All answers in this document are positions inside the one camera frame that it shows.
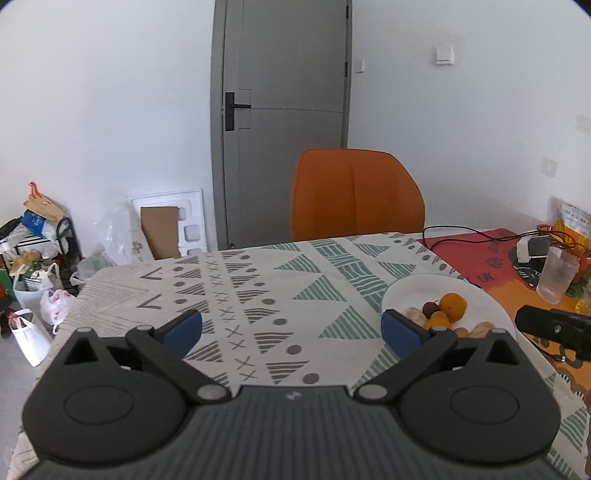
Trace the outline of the peeled pomelo piece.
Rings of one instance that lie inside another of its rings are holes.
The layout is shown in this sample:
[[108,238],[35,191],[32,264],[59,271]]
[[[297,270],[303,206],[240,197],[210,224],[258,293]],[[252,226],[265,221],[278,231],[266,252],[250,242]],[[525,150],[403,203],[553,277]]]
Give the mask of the peeled pomelo piece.
[[403,315],[418,326],[424,328],[428,318],[421,309],[410,307],[403,312]]

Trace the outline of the white plate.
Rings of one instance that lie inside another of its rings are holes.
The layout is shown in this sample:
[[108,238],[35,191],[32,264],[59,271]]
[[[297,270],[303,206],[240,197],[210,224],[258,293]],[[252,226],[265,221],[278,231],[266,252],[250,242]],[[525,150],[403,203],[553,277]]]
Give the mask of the white plate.
[[410,314],[410,319],[420,324],[435,315],[448,320],[453,329],[473,333],[487,326],[504,329],[517,338],[513,321],[492,296],[451,276],[418,274],[397,280],[387,289],[382,307]]

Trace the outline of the red white plastic bag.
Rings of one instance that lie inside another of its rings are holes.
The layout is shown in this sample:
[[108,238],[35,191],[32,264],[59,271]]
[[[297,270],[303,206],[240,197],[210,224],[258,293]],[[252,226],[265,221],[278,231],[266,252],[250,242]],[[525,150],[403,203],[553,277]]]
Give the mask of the red white plastic bag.
[[66,290],[46,290],[43,292],[40,300],[41,318],[51,327],[53,334],[57,333],[60,325],[76,303],[77,298]]

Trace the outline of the white styrofoam packaging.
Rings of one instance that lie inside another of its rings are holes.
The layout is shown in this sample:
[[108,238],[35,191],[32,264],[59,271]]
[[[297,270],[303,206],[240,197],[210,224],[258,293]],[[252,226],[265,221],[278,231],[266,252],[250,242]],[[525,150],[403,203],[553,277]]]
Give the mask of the white styrofoam packaging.
[[131,205],[156,260],[208,251],[200,190],[137,197]]

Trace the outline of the peeled mandarin segment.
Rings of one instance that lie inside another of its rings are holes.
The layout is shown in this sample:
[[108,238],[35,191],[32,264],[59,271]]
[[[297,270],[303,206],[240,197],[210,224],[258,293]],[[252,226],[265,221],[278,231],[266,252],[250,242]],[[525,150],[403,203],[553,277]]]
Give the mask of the peeled mandarin segment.
[[470,338],[482,339],[495,328],[495,325],[488,321],[478,323],[469,333]]

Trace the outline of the grey door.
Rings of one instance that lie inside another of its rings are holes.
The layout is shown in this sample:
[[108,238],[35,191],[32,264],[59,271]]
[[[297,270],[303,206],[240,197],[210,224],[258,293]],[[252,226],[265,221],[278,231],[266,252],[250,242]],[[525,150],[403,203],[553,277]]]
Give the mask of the grey door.
[[[301,153],[348,141],[352,4],[218,1],[211,50],[211,160],[221,249],[290,239]],[[252,105],[224,130],[224,93]]]

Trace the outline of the white power adapter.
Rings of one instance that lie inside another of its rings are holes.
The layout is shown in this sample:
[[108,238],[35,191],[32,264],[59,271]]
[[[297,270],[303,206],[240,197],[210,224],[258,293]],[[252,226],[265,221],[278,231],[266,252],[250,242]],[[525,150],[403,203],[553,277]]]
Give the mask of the white power adapter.
[[551,239],[547,235],[522,237],[516,245],[518,264],[527,264],[532,260],[545,259],[551,247]]

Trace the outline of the brown cardboard piece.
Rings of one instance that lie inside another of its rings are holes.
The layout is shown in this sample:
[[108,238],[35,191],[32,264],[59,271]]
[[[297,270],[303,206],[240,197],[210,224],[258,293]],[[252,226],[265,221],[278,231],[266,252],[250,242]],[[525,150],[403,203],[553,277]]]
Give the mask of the brown cardboard piece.
[[177,207],[141,207],[140,223],[150,251],[156,260],[180,257]]

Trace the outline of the red orange cat mat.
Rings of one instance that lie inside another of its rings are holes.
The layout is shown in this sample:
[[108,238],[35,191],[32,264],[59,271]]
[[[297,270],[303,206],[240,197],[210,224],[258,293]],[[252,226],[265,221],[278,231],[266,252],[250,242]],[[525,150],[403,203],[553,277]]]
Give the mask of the red orange cat mat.
[[[462,276],[496,299],[510,317],[524,305],[550,309],[533,286],[518,274],[510,258],[516,246],[514,233],[499,228],[471,231],[467,228],[429,228],[416,238],[454,267]],[[568,382],[571,391],[584,396],[590,389],[590,364],[558,343],[528,334],[533,346]]]

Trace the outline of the white light switch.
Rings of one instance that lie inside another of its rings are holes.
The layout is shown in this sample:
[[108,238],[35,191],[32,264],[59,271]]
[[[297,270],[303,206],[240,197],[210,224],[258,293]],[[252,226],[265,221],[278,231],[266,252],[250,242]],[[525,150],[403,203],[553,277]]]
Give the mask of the white light switch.
[[455,64],[455,51],[452,45],[435,48],[435,64],[440,66],[453,66]]

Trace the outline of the brown paper bag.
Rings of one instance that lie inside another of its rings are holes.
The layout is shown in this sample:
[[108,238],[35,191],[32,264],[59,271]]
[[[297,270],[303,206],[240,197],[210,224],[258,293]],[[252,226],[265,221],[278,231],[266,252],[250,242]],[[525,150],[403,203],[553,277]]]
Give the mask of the brown paper bag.
[[27,210],[53,222],[58,222],[64,218],[64,212],[38,190],[35,182],[31,181],[29,187],[30,192],[23,203]]

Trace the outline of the orange chair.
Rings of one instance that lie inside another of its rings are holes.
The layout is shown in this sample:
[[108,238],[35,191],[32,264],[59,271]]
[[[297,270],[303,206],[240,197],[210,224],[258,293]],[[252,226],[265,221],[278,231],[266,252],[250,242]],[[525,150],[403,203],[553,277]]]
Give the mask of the orange chair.
[[393,155],[363,149],[310,149],[295,168],[290,236],[308,241],[425,227],[421,190]]

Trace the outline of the yellow snack bag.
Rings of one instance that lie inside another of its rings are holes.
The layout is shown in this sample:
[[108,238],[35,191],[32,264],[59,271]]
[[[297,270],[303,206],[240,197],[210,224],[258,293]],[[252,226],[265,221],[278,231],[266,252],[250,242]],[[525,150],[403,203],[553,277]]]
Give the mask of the yellow snack bag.
[[552,244],[580,259],[590,257],[590,214],[564,200],[550,199]]

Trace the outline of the orange mandarin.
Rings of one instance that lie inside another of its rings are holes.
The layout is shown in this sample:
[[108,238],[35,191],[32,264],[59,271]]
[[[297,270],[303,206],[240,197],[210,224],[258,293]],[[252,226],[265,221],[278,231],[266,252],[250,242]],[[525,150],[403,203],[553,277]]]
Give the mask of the orange mandarin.
[[444,328],[451,328],[452,322],[450,321],[449,317],[443,311],[437,311],[432,314],[432,316],[427,320],[424,325],[426,330],[430,330],[434,327],[444,327]]
[[439,300],[440,310],[445,312],[452,323],[460,321],[468,308],[467,300],[458,293],[447,293]]

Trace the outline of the white wall socket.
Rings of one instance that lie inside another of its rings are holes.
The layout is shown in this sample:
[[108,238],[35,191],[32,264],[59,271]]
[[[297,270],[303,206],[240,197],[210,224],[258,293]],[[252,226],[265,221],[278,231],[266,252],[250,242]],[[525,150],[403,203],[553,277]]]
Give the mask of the white wall socket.
[[557,162],[544,157],[541,162],[540,172],[549,178],[554,178],[557,172]]

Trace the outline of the ribbed clear glass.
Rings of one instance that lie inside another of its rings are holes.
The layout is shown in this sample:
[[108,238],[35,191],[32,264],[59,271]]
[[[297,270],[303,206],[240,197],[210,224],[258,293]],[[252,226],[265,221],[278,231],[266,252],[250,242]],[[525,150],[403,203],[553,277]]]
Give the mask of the ribbed clear glass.
[[568,250],[552,246],[536,287],[536,292],[545,302],[557,305],[566,293],[580,268],[577,256]]

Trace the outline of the patterned tablecloth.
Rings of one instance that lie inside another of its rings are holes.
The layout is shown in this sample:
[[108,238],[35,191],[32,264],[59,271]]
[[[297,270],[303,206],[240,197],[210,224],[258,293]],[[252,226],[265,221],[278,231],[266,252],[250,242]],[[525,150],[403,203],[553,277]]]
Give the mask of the patterned tablecloth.
[[[107,268],[83,288],[23,409],[14,479],[586,479],[581,395],[517,329],[453,329],[443,364],[393,400],[356,400],[400,358],[397,280],[464,280],[404,234],[233,249]],[[231,392],[191,400],[125,334],[197,310],[183,358]]]

